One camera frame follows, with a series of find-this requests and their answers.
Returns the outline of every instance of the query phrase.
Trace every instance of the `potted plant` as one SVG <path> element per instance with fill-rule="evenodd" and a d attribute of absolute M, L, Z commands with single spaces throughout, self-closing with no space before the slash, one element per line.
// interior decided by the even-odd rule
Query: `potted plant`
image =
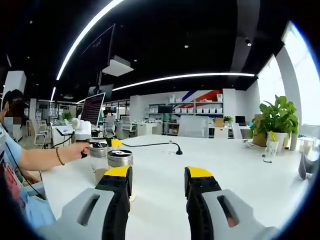
<path fill-rule="evenodd" d="M 232 116 L 224 116 L 223 121 L 226 127 L 230 127 L 230 124 L 233 121 L 233 117 Z"/>
<path fill-rule="evenodd" d="M 64 119 L 65 123 L 70 122 L 70 120 L 72 119 L 71 113 L 70 112 L 62 113 L 62 119 Z"/>
<path fill-rule="evenodd" d="M 251 126 L 251 131 L 256 129 L 257 134 L 266 134 L 268 139 L 270 138 L 269 132 L 273 131 L 278 144 L 277 153 L 281 151 L 284 139 L 291 133 L 298 133 L 299 120 L 294 114 L 296 108 L 292 101 L 287 102 L 285 96 L 275 96 L 274 105 L 270 102 L 265 101 L 269 106 L 261 103 L 260 110 L 263 115 L 258 128 L 256 129 L 256 121 L 252 120 L 253 125 Z"/>

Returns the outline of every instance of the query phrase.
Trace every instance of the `metal canister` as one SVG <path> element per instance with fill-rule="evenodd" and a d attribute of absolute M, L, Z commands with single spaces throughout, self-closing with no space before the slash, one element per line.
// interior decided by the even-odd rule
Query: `metal canister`
<path fill-rule="evenodd" d="M 108 165 L 116 168 L 121 166 L 132 166 L 134 156 L 131 151 L 125 149 L 111 150 L 107 153 Z"/>
<path fill-rule="evenodd" d="M 108 154 L 108 144 L 95 142 L 89 148 L 90 155 L 95 158 L 105 158 Z"/>

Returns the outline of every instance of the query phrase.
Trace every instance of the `blue shirt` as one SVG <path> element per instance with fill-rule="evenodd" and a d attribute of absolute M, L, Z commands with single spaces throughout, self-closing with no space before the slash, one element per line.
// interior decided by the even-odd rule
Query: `blue shirt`
<path fill-rule="evenodd" d="M 6 142 L 3 158 L 0 159 L 0 171 L 4 173 L 8 189 L 13 199 L 19 204 L 22 215 L 32 227 L 36 229 L 51 225 L 56 219 L 48 202 L 36 196 L 29 196 L 15 174 L 14 169 L 22 155 L 21 146 L 7 134 L 1 125 L 0 131 L 5 132 Z"/>

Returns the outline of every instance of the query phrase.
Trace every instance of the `green plant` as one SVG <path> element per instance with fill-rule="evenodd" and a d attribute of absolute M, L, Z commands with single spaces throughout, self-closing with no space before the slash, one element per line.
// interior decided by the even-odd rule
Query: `green plant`
<path fill-rule="evenodd" d="M 223 121 L 224 121 L 224 122 L 228 122 L 228 123 L 232 123 L 233 120 L 234 120 L 234 119 L 233 119 L 232 116 L 225 116 L 225 117 L 223 118 Z"/>
<path fill-rule="evenodd" d="M 71 113 L 70 112 L 62 113 L 62 119 L 67 119 L 68 121 L 70 121 L 72 119 Z"/>
<path fill-rule="evenodd" d="M 256 134 L 262 134 L 269 131 L 275 133 L 291 133 L 298 134 L 299 120 L 294 114 L 296 108 L 292 101 L 287 102 L 285 96 L 275 95 L 274 105 L 265 101 L 269 106 L 261 103 L 260 110 L 264 119 L 260 121 Z M 252 120 L 253 125 L 251 131 L 256 129 L 257 123 L 255 119 Z"/>

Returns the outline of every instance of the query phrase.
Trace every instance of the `black ceiling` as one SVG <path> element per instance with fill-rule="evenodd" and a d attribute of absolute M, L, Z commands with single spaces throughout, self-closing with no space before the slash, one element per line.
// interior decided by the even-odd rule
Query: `black ceiling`
<path fill-rule="evenodd" d="M 66 101 L 65 95 L 72 95 L 75 102 L 83 99 L 89 86 L 95 84 L 97 73 L 79 67 L 79 57 L 112 24 L 112 55 L 129 61 L 134 71 L 119 77 L 104 74 L 102 84 L 121 87 L 191 73 L 257 74 L 271 54 L 280 50 L 288 21 L 288 14 L 270 0 L 261 0 L 260 4 L 255 0 L 124 0 L 91 29 L 56 81 L 76 37 L 109 2 L 6 1 L 0 29 L 4 36 L 0 40 L 2 84 L 6 71 L 23 70 L 27 98 L 49 100 L 53 87 L 57 87 L 54 100 Z M 246 46 L 245 36 L 252 42 L 251 47 Z M 246 90 L 255 80 L 225 76 L 183 78 L 114 91 L 112 98 L 186 90 Z"/>

